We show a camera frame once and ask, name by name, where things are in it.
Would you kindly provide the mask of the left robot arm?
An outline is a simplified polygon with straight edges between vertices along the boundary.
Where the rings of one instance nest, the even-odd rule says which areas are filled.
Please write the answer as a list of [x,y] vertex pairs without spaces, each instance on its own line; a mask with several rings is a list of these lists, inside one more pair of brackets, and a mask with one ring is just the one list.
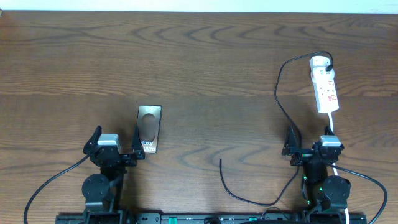
[[84,223],[136,222],[135,215],[120,207],[120,200],[126,169],[145,158],[138,127],[134,129],[132,152],[123,154],[120,148],[118,135],[103,134],[101,126],[83,148],[83,153],[100,168],[100,173],[87,177],[81,188],[85,197]]

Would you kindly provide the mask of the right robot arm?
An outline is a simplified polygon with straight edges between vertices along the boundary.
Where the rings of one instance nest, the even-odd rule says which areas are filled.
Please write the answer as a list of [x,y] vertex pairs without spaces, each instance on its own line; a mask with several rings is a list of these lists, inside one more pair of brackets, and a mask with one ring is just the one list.
[[282,155],[291,157],[291,166],[303,168],[302,192],[308,202],[308,210],[303,213],[306,222],[350,222],[347,200],[351,182],[336,171],[328,173],[328,166],[338,161],[343,149],[329,127],[308,149],[300,147],[293,127],[288,127]]

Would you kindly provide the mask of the Samsung Galaxy smartphone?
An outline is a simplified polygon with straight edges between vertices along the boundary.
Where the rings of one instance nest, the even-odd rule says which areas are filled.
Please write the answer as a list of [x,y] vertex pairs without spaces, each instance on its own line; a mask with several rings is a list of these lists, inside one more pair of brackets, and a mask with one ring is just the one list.
[[146,154],[157,154],[161,116],[161,105],[139,106],[137,127],[139,139]]

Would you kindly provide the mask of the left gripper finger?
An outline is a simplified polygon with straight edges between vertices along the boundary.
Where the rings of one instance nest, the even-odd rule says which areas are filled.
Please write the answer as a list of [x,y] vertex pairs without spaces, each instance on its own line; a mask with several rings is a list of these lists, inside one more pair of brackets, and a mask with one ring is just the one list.
[[141,144],[141,140],[139,137],[138,126],[134,128],[134,135],[132,139],[131,149],[132,149],[132,154],[134,155],[136,160],[144,160],[146,158],[144,148]]
[[83,153],[86,155],[93,155],[98,150],[98,141],[102,135],[102,127],[97,126],[92,136],[83,147]]

